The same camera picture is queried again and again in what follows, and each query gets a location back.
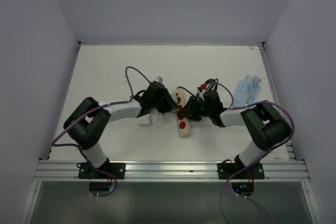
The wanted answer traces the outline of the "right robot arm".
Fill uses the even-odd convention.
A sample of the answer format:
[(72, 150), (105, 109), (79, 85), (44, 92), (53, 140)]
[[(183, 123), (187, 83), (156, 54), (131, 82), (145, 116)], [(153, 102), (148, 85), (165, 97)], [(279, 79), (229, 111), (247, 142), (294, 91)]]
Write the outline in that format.
[(287, 139), (292, 128), (269, 102), (261, 102), (244, 109), (223, 106), (215, 90), (206, 91), (203, 100), (190, 97), (177, 115), (192, 121), (209, 118), (218, 127), (245, 126), (251, 137), (248, 146), (234, 159), (234, 172), (246, 178), (253, 171), (252, 163)]

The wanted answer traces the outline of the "green plug adapter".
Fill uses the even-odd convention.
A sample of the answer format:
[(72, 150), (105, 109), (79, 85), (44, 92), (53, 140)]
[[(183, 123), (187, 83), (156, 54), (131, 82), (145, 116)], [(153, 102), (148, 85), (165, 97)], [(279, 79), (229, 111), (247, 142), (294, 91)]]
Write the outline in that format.
[(171, 94), (171, 98), (173, 99), (173, 101), (176, 103), (176, 104), (179, 104), (180, 103), (180, 98), (178, 95), (176, 94)]

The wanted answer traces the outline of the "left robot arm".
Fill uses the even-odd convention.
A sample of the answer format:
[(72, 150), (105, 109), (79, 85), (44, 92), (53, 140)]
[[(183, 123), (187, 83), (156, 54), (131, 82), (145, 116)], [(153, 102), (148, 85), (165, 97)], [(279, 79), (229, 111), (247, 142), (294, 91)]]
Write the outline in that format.
[(99, 140), (108, 123), (140, 118), (155, 109), (164, 114), (178, 109), (178, 104), (160, 82), (153, 81), (145, 91), (131, 96), (129, 101), (103, 104), (92, 97), (85, 98), (66, 119), (63, 128), (75, 140), (91, 164), (90, 171), (97, 178), (104, 178), (109, 172), (109, 159), (103, 152)]

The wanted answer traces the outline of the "beige red power strip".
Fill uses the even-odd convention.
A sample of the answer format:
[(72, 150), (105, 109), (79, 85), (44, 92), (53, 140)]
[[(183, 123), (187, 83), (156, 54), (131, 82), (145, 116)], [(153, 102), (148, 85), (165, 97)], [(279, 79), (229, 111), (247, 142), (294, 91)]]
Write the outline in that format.
[[(176, 88), (173, 94), (177, 98), (177, 104), (179, 105), (178, 112), (180, 112), (186, 105), (187, 100), (182, 88)], [(189, 119), (182, 115), (177, 116), (177, 126), (180, 137), (189, 137), (192, 134), (191, 125)]]

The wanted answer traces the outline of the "white USB charger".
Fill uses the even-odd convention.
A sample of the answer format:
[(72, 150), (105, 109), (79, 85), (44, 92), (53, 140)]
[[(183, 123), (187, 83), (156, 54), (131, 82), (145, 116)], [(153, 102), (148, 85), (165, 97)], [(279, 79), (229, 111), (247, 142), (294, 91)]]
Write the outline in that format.
[(138, 125), (140, 127), (147, 127), (150, 125), (150, 123), (151, 123), (150, 115), (146, 115), (138, 119)]

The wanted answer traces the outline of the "light blue power strip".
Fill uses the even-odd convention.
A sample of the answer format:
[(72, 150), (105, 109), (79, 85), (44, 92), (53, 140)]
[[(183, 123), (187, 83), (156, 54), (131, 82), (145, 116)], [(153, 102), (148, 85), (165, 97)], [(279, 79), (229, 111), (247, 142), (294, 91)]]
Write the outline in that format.
[(247, 76), (240, 80), (234, 94), (233, 107), (241, 107), (254, 103), (255, 96), (260, 89), (261, 79), (258, 76)]

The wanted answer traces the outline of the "white folding-prong adapter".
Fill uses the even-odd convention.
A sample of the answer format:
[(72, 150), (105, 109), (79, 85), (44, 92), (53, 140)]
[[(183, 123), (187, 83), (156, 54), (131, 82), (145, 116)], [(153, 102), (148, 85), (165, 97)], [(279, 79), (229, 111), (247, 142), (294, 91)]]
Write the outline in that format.
[(160, 127), (165, 122), (165, 114), (152, 110), (150, 113), (150, 121), (157, 127)]

